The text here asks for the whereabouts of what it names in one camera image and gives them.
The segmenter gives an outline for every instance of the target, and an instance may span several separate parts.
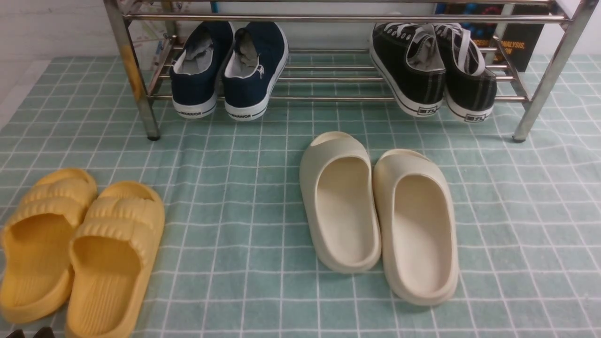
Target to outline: shoe rack leg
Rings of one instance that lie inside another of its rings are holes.
[[[125,72],[129,78],[129,84],[132,86],[133,97],[136,100],[144,129],[146,129],[146,135],[149,140],[156,141],[160,138],[159,126],[156,123],[152,105],[148,99],[148,91],[140,72],[136,51],[133,48],[132,37],[129,35],[129,30],[126,27],[119,8],[119,0],[104,0],[104,3],[106,14],[109,17],[111,28],[115,34],[117,48],[119,48]]]
[[[580,0],[580,3],[572,16],[572,21],[567,26],[534,95],[532,96],[532,100],[524,103],[526,112],[522,116],[522,120],[513,134],[513,140],[515,142],[521,143],[526,141],[530,129],[532,129],[540,111],[543,109],[545,102],[549,98],[551,90],[555,86],[557,79],[560,77],[584,28],[586,28],[588,20],[591,18],[595,7],[597,7],[598,1],[599,0]]]

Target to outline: book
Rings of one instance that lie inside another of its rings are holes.
[[[435,14],[483,14],[500,15],[503,5],[489,4],[438,4]],[[548,14],[549,9],[545,5],[515,5],[513,15]],[[479,47],[490,46],[490,41],[495,33],[495,23],[461,23],[464,29],[471,32],[473,41]],[[509,23],[501,44],[505,52],[511,58],[511,62],[519,72],[524,72],[528,67],[532,52],[536,47],[540,33],[543,31],[542,24]],[[496,54],[494,63],[502,62],[502,55]]]

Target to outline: slipper strap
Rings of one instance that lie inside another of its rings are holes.
[[[386,182],[388,189],[394,190],[402,178],[410,175],[429,177],[436,182],[447,197],[450,196],[447,180],[441,169],[434,163],[412,155],[392,154],[378,161],[374,169],[377,180]]]
[[[351,137],[337,138],[309,147],[303,154],[300,165],[305,168],[303,174],[307,179],[319,181],[328,164],[351,157],[362,159],[371,171],[371,161],[365,147]]]
[[[15,213],[8,219],[5,230],[26,218],[55,214],[62,215],[76,227],[96,198],[96,187],[80,178],[68,178],[49,184],[34,185],[25,194]]]
[[[159,246],[162,212],[163,206],[151,200],[100,197],[88,210],[71,246],[78,238],[89,236],[127,242],[138,255],[141,265],[145,266],[153,257],[152,251]]]

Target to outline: ribbed strap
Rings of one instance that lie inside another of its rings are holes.
[[[149,263],[158,247],[162,231],[163,206],[141,198],[100,197],[88,210],[84,223],[73,240],[98,236],[127,242],[140,258],[142,266]]]
[[[96,187],[81,178],[66,178],[35,185],[21,199],[5,229],[26,218],[43,214],[62,215],[71,226],[76,227],[83,222],[95,197]]]

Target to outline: yellow slide sandal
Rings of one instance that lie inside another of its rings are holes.
[[[96,181],[67,168],[43,177],[21,199],[2,231],[7,263],[0,307],[7,321],[31,322],[67,301],[69,241],[95,198]]]
[[[115,183],[92,203],[70,244],[67,337],[131,335],[164,227],[159,195],[138,182]]]

